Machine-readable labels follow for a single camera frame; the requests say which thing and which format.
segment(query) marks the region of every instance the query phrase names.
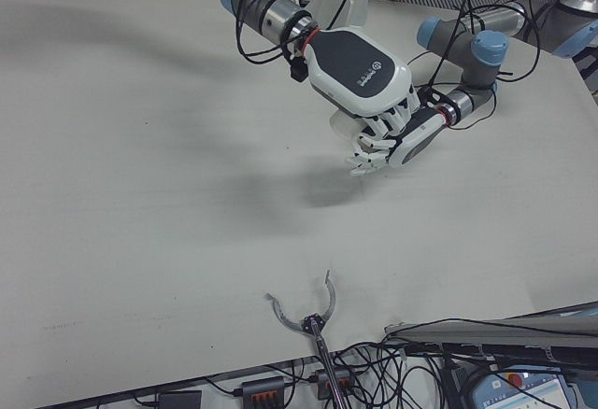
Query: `table surface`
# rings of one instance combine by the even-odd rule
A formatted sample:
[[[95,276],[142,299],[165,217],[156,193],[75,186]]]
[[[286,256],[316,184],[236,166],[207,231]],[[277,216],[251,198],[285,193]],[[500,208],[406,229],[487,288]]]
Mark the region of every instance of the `table surface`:
[[[372,3],[366,31],[410,59],[435,13]],[[504,69],[533,57],[513,41]],[[598,300],[598,108],[569,61],[362,178],[331,106],[245,63],[218,0],[0,0],[0,65],[0,407],[309,355],[264,295],[321,311],[327,269],[332,349]]]

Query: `robot finger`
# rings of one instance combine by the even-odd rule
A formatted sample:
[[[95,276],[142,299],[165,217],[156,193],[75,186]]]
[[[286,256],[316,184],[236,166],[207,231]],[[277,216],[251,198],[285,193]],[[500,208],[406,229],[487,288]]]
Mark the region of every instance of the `robot finger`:
[[[381,169],[384,166],[386,166],[386,165],[381,164],[381,165],[377,165],[377,166],[366,166],[366,165],[362,164],[356,168],[351,169],[349,174],[351,174],[352,176],[365,176],[366,174],[372,174],[372,173],[376,172],[378,169]]]
[[[366,134],[359,134],[357,137],[357,141],[361,145],[370,149],[391,149],[394,148],[394,145],[396,145],[396,140],[375,140],[373,138],[370,138]]]
[[[388,150],[378,150],[375,152],[365,152],[362,149],[362,146],[357,143],[353,142],[353,157],[355,160],[360,161],[361,163],[380,163],[386,162],[387,157],[389,155]]]
[[[363,121],[374,131],[374,138],[376,140],[384,138],[389,132],[388,126],[379,117],[363,118]]]
[[[382,119],[388,122],[391,126],[391,131],[389,132],[392,136],[397,136],[400,134],[407,122],[403,119],[403,117],[397,112],[394,108],[387,110],[381,115]]]
[[[409,89],[409,95],[407,96],[407,104],[411,113],[418,111],[418,109],[421,106],[420,98],[418,97],[418,94],[415,92],[413,86],[411,86],[411,88]]]

